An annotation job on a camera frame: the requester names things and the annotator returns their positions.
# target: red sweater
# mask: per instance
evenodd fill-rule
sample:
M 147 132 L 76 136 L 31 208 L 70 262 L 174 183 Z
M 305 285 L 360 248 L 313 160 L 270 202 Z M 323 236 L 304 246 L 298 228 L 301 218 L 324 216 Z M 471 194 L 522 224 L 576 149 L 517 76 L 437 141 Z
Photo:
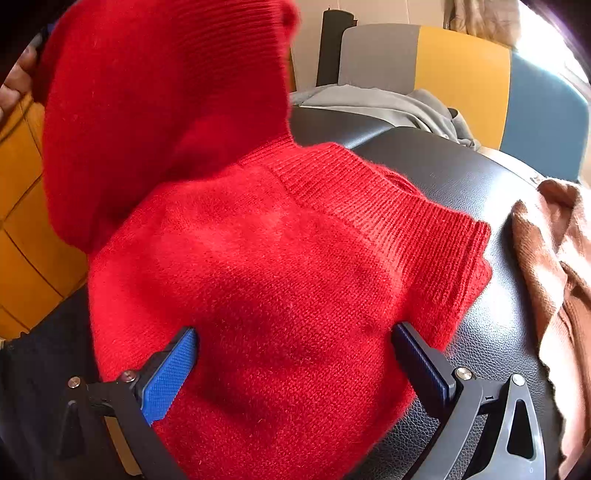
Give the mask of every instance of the red sweater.
M 287 0 L 81 0 L 37 79 L 50 216 L 89 253 L 103 379 L 199 333 L 154 424 L 191 479 L 342 477 L 412 399 L 391 326 L 445 347 L 491 275 L 485 223 L 295 145 L 296 19 Z

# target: gray cloth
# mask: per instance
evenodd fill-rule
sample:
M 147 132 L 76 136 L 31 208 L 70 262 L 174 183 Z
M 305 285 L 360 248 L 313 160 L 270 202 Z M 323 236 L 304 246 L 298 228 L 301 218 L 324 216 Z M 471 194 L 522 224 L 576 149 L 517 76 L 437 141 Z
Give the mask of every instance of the gray cloth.
M 324 85 L 305 92 L 294 92 L 290 102 L 302 107 L 373 116 L 395 127 L 414 127 L 434 133 L 475 151 L 480 148 L 462 114 L 447 108 L 434 95 L 422 89 L 402 95 L 377 88 Z

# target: screw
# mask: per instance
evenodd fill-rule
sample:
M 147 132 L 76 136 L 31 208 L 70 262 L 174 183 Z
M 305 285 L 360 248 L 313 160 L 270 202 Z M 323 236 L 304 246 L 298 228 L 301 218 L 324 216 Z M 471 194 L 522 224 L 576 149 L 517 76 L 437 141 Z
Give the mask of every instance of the screw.
M 126 370 L 119 376 L 119 379 L 125 383 L 129 383 L 133 382 L 136 377 L 137 373 L 134 370 Z
M 513 383 L 519 387 L 523 387 L 525 385 L 525 378 L 523 378 L 523 376 L 520 374 L 514 374 L 511 379 L 513 380 Z
M 72 377 L 68 380 L 68 387 L 70 388 L 78 388 L 80 386 L 80 377 Z
M 472 378 L 472 372 L 466 367 L 457 368 L 456 375 L 462 380 L 470 380 Z

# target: brown cloth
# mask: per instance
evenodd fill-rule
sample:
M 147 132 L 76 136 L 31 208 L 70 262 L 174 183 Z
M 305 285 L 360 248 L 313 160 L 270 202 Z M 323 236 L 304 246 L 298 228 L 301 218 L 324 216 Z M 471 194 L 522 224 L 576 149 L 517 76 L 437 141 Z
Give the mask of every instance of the brown cloth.
M 518 0 L 452 0 L 449 29 L 509 47 L 521 35 Z
M 591 190 L 556 179 L 512 211 L 513 237 L 555 401 L 568 475 L 591 433 Z

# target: finger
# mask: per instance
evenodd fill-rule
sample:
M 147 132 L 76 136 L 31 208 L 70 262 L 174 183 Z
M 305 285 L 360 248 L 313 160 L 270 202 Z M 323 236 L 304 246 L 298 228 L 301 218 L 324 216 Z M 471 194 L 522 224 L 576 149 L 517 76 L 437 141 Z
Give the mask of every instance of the finger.
M 31 90 L 32 84 L 33 81 L 31 80 L 31 76 L 25 72 L 18 63 L 14 64 L 8 77 L 4 80 L 4 85 L 23 95 Z
M 17 90 L 12 90 L 6 85 L 0 86 L 0 109 L 4 112 L 4 117 L 8 117 L 21 99 L 21 94 Z
M 35 69 L 37 64 L 37 50 L 32 45 L 25 48 L 20 58 L 17 60 L 17 64 L 28 73 L 31 73 Z

